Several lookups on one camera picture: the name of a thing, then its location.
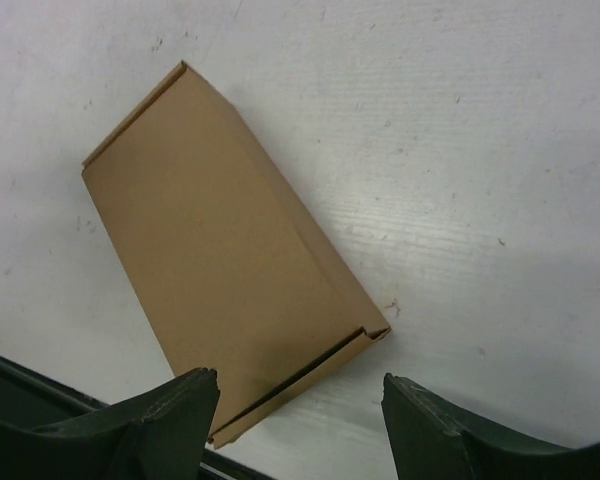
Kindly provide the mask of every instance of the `box top surface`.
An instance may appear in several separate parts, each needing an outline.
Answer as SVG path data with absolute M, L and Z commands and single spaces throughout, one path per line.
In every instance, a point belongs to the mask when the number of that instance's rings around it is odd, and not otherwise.
M 184 64 L 83 177 L 174 373 L 218 370 L 212 433 L 388 329 L 235 110 Z

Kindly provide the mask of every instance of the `scratched white surface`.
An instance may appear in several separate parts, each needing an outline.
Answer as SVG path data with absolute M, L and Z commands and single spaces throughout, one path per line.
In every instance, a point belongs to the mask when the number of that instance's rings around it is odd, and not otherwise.
M 180 59 L 393 326 L 224 454 L 395 478 L 388 371 L 600 439 L 600 0 L 0 0 L 0 354 L 108 402 L 170 378 L 80 162 Z

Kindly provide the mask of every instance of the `brown box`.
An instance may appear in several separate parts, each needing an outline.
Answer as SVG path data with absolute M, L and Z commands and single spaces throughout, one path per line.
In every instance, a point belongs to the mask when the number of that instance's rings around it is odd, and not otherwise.
M 174 374 L 218 370 L 216 446 L 389 331 L 237 111 L 186 64 L 82 176 Z

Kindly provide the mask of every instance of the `white table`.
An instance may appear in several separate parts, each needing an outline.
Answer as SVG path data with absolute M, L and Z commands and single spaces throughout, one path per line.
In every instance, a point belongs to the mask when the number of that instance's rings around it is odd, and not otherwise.
M 107 402 L 171 377 L 80 162 L 180 59 L 394 330 L 223 454 L 395 478 L 385 372 L 600 440 L 600 0 L 0 0 L 1 355 Z

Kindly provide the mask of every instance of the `cardboard box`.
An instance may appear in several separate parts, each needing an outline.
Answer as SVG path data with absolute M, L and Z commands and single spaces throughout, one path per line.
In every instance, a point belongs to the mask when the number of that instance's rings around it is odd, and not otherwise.
M 186 64 L 82 175 L 174 374 L 218 371 L 215 446 L 389 331 L 237 111 Z

